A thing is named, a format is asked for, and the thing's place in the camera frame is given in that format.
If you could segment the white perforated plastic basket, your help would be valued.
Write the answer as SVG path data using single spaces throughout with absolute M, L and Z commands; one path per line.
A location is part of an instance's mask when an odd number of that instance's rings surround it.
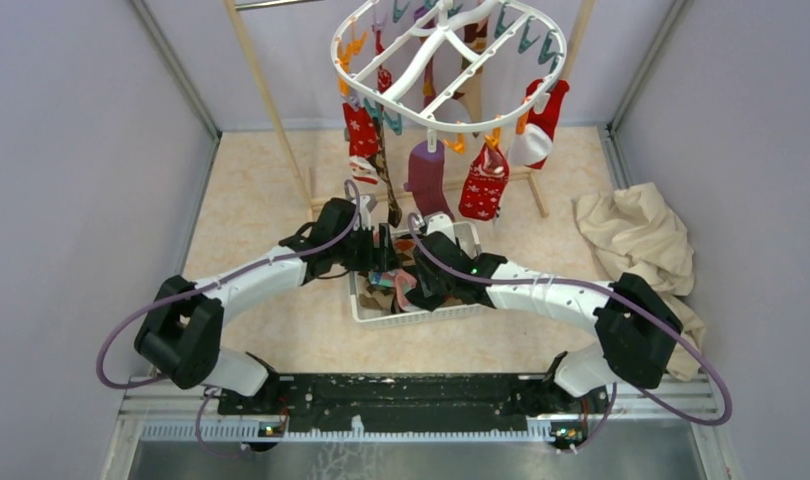
M 469 221 L 453 223 L 453 231 L 458 243 L 467 255 L 473 257 L 482 252 L 482 245 L 476 226 Z M 449 299 L 444 305 L 433 311 L 414 310 L 393 313 L 395 290 L 393 296 L 382 295 L 390 301 L 378 302 L 371 293 L 371 285 L 366 276 L 350 273 L 349 305 L 354 321 L 364 328 L 388 328 L 427 322 L 444 321 L 483 313 L 486 308 L 475 304 L 466 305 L 455 299 Z

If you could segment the red white patterned sock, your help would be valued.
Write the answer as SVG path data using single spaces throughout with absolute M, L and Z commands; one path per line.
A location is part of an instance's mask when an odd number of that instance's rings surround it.
M 458 205 L 460 214 L 477 221 L 492 221 L 501 211 L 510 167 L 501 149 L 485 142 L 470 164 Z

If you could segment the black sock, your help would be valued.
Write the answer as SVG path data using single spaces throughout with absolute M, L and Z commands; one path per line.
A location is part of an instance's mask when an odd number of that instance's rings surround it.
M 402 267 L 395 277 L 396 295 L 403 311 L 435 311 L 439 308 L 460 306 L 461 302 L 450 295 L 427 294 L 413 266 Z

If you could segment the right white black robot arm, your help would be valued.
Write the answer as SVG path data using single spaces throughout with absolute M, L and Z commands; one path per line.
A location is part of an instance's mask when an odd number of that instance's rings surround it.
M 429 293 L 530 312 L 593 336 L 593 343 L 559 355 L 550 368 L 544 398 L 557 412 L 571 411 L 583 395 L 614 382 L 658 388 L 683 330 L 663 298 L 635 274 L 610 282 L 551 275 L 501 255 L 471 257 L 443 233 L 419 239 L 415 261 Z

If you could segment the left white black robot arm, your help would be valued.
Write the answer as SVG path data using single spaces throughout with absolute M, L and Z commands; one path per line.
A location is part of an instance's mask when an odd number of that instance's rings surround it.
M 371 225 L 375 205 L 371 194 L 332 198 L 315 221 L 257 260 L 198 281 L 179 275 L 166 280 L 143 315 L 135 351 L 180 389 L 229 390 L 258 414 L 273 411 L 281 399 L 276 372 L 253 354 L 222 346 L 222 331 L 236 316 L 321 279 L 334 267 L 393 269 L 389 228 Z

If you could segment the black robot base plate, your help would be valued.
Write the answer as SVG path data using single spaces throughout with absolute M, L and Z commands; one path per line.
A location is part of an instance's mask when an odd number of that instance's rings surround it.
M 225 391 L 225 416 L 274 415 L 291 433 L 522 433 L 541 415 L 604 412 L 603 387 L 575 398 L 542 374 L 284 374 L 261 393 Z

